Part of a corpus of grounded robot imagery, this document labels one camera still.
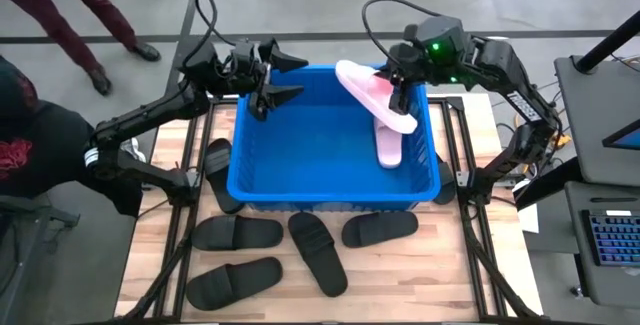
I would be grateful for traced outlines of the grey metal stand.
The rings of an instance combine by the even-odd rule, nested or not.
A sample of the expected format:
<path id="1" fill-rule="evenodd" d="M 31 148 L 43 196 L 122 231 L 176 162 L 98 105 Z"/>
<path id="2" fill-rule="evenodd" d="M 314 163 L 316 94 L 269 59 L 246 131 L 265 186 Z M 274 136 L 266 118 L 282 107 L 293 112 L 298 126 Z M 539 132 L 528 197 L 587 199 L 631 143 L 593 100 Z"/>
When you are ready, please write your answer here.
<path id="1" fill-rule="evenodd" d="M 73 228 L 79 218 L 31 199 L 0 196 L 0 325 L 17 325 L 18 302 L 50 222 Z"/>

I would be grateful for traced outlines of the grey desk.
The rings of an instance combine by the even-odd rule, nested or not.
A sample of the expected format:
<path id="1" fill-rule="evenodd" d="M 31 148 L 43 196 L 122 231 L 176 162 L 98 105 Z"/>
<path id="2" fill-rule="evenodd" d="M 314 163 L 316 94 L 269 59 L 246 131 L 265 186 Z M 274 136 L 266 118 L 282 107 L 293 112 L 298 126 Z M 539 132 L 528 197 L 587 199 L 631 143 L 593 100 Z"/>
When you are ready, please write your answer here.
<path id="1" fill-rule="evenodd" d="M 583 74 L 573 58 L 554 62 L 576 155 L 518 191 L 519 209 L 560 198 L 542 225 L 543 250 L 573 255 L 579 288 L 594 303 L 640 309 L 640 267 L 597 266 L 582 210 L 640 211 L 640 151 L 608 148 L 602 140 L 640 119 L 640 72 L 604 61 Z"/>

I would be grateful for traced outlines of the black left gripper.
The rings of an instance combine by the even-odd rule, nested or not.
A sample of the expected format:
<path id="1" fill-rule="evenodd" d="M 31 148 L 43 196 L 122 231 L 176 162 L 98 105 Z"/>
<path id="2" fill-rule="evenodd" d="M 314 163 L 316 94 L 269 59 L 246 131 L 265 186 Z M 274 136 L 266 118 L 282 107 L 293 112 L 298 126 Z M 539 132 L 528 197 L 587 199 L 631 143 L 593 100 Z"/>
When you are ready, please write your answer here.
<path id="1" fill-rule="evenodd" d="M 289 72 L 309 65 L 305 59 L 285 54 L 274 38 L 259 44 L 259 54 L 263 62 L 272 69 Z M 255 119 L 266 119 L 268 112 L 294 99 L 304 91 L 303 86 L 262 85 L 265 67 L 256 55 L 255 44 L 248 40 L 238 41 L 223 62 L 224 95 L 249 96 L 249 112 Z"/>

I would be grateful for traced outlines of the backlit black keyboard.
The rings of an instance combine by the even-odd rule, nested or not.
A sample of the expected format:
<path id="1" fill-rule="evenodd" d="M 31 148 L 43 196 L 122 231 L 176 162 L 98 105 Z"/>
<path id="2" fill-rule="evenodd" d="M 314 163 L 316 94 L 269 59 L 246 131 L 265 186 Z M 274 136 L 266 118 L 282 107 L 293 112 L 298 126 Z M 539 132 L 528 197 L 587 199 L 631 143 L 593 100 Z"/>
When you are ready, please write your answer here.
<path id="1" fill-rule="evenodd" d="M 640 211 L 582 210 L 580 215 L 597 266 L 640 267 Z"/>

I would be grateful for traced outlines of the pale pink slide sandal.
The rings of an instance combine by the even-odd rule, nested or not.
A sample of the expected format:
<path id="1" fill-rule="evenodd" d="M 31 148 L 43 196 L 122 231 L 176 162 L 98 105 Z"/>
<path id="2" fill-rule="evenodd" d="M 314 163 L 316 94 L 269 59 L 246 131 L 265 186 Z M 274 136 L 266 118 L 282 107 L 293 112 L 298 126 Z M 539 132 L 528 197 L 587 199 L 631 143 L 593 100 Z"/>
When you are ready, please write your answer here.
<path id="1" fill-rule="evenodd" d="M 402 161 L 402 134 L 374 118 L 374 136 L 379 164 L 385 169 L 397 168 Z"/>
<path id="2" fill-rule="evenodd" d="M 339 60 L 335 64 L 335 74 L 341 85 L 376 120 L 395 132 L 413 133 L 418 125 L 417 120 L 412 115 L 401 115 L 389 108 L 394 87 L 376 73 L 373 67 L 350 60 Z"/>

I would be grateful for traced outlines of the black slide sandal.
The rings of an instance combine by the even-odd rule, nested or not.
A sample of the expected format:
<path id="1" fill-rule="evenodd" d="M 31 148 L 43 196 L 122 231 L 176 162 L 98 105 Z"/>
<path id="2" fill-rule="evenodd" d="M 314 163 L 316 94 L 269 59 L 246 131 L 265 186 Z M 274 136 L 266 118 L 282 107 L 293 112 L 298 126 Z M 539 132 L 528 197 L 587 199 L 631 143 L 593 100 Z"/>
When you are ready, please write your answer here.
<path id="1" fill-rule="evenodd" d="M 191 235 L 192 246 L 202 251 L 271 248 L 282 239 L 283 227 L 278 221 L 240 215 L 208 218 Z"/>
<path id="2" fill-rule="evenodd" d="M 412 212 L 376 212 L 348 220 L 342 229 L 342 242 L 349 248 L 362 248 L 414 234 L 418 219 Z"/>
<path id="3" fill-rule="evenodd" d="M 299 212 L 289 218 L 288 229 L 322 293 L 327 297 L 342 295 L 348 279 L 334 239 L 321 219 L 312 213 Z"/>
<path id="4" fill-rule="evenodd" d="M 224 264 L 191 279 L 186 297 L 196 309 L 218 310 L 275 286 L 282 276 L 281 262 L 274 257 Z"/>
<path id="5" fill-rule="evenodd" d="M 244 204 L 235 200 L 227 189 L 232 145 L 226 138 L 215 139 L 205 152 L 203 171 L 220 209 L 225 214 L 238 213 Z"/>
<path id="6" fill-rule="evenodd" d="M 456 180 L 448 163 L 439 155 L 437 155 L 437 165 L 440 176 L 440 190 L 433 202 L 439 205 L 446 205 L 456 197 Z"/>

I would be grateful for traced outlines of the black pole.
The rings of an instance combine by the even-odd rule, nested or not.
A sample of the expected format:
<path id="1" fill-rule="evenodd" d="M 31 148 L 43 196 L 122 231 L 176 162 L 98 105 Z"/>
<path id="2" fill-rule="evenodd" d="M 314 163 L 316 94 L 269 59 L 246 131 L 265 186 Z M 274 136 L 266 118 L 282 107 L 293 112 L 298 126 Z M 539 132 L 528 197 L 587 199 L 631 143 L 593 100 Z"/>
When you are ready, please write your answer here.
<path id="1" fill-rule="evenodd" d="M 590 73 L 605 58 L 640 33 L 640 10 L 628 18 L 623 24 L 605 37 L 586 55 L 573 57 L 574 68 L 580 73 Z"/>

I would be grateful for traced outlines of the person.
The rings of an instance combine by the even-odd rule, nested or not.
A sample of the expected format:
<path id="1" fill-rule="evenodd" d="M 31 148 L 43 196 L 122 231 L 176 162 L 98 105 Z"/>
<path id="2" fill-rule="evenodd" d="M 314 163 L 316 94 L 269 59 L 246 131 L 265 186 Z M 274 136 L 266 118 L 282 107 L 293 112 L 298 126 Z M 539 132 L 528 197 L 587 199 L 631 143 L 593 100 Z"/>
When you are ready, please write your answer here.
<path id="1" fill-rule="evenodd" d="M 39 99 L 29 78 L 0 55 L 0 195 L 36 198 L 78 182 L 111 200 L 119 214 L 137 216 L 139 181 L 101 180 L 85 166 L 93 131 L 79 113 Z"/>
<path id="2" fill-rule="evenodd" d="M 103 66 L 60 14 L 52 0 L 10 1 L 34 18 L 71 60 L 87 73 L 98 93 L 106 96 L 111 92 L 111 82 Z M 130 23 L 110 0 L 81 1 L 129 52 L 149 62 L 157 62 L 161 59 L 161 54 L 155 47 L 136 37 Z"/>

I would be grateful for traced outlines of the blue plastic bin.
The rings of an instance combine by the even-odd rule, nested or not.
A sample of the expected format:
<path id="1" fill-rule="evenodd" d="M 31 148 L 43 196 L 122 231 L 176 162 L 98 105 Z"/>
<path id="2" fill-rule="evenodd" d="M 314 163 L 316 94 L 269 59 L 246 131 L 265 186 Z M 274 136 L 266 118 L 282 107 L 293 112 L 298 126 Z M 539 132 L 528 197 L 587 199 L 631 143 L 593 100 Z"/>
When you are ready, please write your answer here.
<path id="1" fill-rule="evenodd" d="M 394 169 L 377 158 L 372 114 L 338 81 L 331 65 L 271 75 L 303 92 L 265 121 L 238 102 L 227 190 L 260 211 L 408 210 L 433 200 L 441 182 L 426 88 L 413 87 L 417 129 L 402 139 Z"/>

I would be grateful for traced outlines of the white paper sheet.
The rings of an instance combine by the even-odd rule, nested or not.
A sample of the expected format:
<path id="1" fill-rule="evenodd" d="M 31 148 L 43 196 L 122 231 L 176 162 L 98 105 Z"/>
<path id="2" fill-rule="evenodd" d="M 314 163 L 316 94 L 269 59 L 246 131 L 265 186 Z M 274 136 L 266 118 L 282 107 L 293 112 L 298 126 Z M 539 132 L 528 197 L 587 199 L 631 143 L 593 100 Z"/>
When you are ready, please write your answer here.
<path id="1" fill-rule="evenodd" d="M 538 206 L 536 204 L 519 210 L 517 215 L 523 232 L 539 233 Z"/>

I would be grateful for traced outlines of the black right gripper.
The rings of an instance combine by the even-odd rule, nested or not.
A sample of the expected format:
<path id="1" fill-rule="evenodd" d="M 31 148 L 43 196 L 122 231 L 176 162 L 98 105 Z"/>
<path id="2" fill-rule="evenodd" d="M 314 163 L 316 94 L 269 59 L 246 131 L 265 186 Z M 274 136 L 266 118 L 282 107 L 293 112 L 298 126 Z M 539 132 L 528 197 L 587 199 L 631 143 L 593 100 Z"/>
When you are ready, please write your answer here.
<path id="1" fill-rule="evenodd" d="M 406 43 L 398 43 L 390 48 L 391 78 L 393 91 L 390 109 L 397 114 L 409 113 L 409 85 L 425 81 L 424 52 Z"/>

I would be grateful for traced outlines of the black tablet screen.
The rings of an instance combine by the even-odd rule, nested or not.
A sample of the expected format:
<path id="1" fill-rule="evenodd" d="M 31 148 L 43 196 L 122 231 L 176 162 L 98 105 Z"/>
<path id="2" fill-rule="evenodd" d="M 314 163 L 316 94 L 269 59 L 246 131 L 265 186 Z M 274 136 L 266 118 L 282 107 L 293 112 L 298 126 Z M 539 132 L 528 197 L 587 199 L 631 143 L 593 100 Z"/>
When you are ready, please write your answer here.
<path id="1" fill-rule="evenodd" d="M 604 138 L 602 145 L 608 148 L 640 151 L 640 119 Z"/>

